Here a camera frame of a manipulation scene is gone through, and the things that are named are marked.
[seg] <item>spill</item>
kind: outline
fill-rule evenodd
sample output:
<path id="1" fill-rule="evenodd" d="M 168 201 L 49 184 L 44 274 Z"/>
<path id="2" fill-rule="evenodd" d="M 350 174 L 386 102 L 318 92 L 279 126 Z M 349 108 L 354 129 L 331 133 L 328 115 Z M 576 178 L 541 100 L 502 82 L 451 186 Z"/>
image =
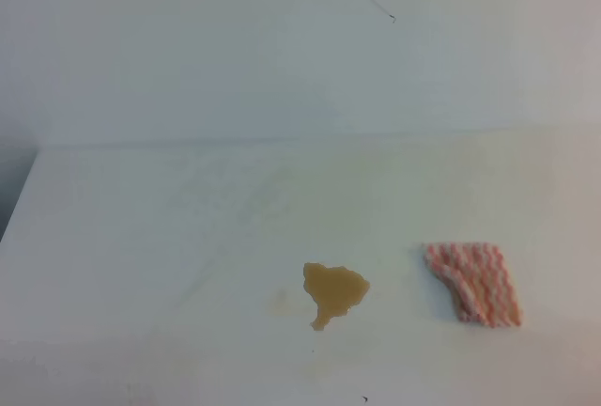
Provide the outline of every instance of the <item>spill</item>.
<path id="1" fill-rule="evenodd" d="M 311 323 L 316 331 L 323 331 L 333 317 L 346 315 L 369 290 L 369 282 L 345 267 L 305 263 L 303 273 L 304 289 L 317 304 L 317 318 Z"/>

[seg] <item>white table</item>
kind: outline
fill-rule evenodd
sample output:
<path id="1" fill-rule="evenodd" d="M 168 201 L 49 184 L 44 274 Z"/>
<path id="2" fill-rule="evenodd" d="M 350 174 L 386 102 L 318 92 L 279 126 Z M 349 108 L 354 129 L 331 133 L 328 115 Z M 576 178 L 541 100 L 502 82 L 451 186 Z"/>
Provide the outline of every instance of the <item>white table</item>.
<path id="1" fill-rule="evenodd" d="M 600 186 L 601 129 L 43 151 L 0 243 L 0 399 L 599 403 Z M 524 326 L 457 322 L 432 241 L 498 243 Z M 322 333 L 307 261 L 371 282 Z"/>

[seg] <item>cloth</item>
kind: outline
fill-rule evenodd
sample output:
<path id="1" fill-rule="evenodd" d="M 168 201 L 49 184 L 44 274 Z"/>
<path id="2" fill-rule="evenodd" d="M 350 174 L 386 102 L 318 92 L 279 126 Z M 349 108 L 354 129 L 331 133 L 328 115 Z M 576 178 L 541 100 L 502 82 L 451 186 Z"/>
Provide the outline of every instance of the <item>cloth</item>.
<path id="1" fill-rule="evenodd" d="M 489 327 L 519 326 L 522 312 L 499 247 L 490 243 L 431 243 L 425 262 L 451 291 L 457 317 Z"/>

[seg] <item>white surface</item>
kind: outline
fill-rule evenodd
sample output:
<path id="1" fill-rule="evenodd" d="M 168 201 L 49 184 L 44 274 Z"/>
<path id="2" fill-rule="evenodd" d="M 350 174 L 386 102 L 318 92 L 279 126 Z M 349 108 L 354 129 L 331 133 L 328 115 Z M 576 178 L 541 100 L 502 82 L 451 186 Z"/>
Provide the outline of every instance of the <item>white surface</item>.
<path id="1" fill-rule="evenodd" d="M 42 145 L 601 120 L 597 0 L 0 0 Z"/>
<path id="2" fill-rule="evenodd" d="M 596 404 L 599 154 L 581 129 L 42 151 L 0 243 L 3 404 Z M 503 248 L 523 328 L 455 320 L 416 250 L 449 240 Z M 371 282 L 322 333 L 306 261 Z"/>

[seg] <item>yellow liquid stain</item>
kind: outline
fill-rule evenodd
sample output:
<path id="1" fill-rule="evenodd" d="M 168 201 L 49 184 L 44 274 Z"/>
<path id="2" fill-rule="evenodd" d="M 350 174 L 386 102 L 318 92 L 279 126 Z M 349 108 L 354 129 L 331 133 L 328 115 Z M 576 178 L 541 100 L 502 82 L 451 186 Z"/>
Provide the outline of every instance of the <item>yellow liquid stain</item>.
<path id="1" fill-rule="evenodd" d="M 317 304 L 317 318 L 311 326 L 323 331 L 332 317 L 343 317 L 358 305 L 369 290 L 369 282 L 345 267 L 326 268 L 320 263 L 305 263 L 304 289 Z"/>

